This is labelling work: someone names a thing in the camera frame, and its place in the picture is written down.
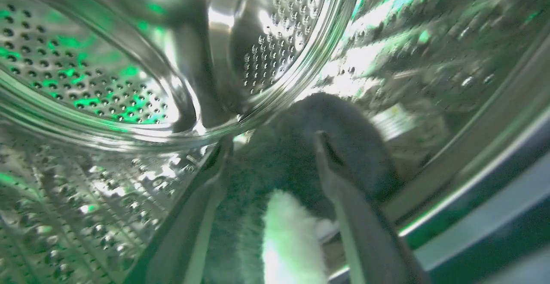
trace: shiny metal surface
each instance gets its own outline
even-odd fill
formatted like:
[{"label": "shiny metal surface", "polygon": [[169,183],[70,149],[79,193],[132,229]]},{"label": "shiny metal surface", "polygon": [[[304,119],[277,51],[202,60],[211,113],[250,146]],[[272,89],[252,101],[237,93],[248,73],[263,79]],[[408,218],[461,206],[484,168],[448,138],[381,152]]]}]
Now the shiny metal surface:
[{"label": "shiny metal surface", "polygon": [[265,101],[270,89],[302,90],[328,60],[355,2],[210,0],[208,35],[220,96],[240,113]]}]

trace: white fluffy fabric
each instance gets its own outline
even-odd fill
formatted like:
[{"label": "white fluffy fabric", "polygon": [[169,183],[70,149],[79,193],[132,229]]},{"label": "white fluffy fabric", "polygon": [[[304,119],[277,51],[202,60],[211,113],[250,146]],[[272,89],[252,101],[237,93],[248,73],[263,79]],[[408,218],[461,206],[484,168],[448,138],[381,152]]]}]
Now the white fluffy fabric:
[{"label": "white fluffy fabric", "polygon": [[287,192],[272,194],[263,218],[265,284],[327,284],[318,220]]}]

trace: white label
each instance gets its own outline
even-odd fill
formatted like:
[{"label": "white label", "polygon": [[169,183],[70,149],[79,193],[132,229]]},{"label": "white label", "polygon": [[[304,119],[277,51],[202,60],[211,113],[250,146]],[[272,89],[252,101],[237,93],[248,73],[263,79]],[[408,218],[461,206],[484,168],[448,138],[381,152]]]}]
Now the white label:
[{"label": "white label", "polygon": [[388,141],[410,131],[415,127],[412,118],[405,112],[401,104],[380,112],[371,118],[382,137]]}]

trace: stainless steel drum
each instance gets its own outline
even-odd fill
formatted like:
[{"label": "stainless steel drum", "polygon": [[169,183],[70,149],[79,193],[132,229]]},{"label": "stainless steel drum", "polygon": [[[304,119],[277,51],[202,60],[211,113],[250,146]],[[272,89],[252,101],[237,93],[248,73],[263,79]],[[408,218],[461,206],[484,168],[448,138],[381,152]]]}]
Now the stainless steel drum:
[{"label": "stainless steel drum", "polygon": [[420,231],[548,117],[548,6],[0,0],[0,281],[122,282],[208,145],[312,92],[379,127]]}]

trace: metal tongs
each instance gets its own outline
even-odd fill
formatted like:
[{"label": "metal tongs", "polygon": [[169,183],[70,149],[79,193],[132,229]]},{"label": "metal tongs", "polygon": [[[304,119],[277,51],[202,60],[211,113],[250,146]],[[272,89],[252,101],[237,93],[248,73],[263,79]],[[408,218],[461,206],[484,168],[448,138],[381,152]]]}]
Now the metal tongs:
[{"label": "metal tongs", "polygon": [[[340,223],[352,284],[430,283],[407,244],[361,183],[350,176],[323,132],[316,134],[315,151],[324,194]],[[226,197],[228,184],[222,172],[231,154],[229,138],[210,153],[125,284],[201,283],[214,214]]]}]

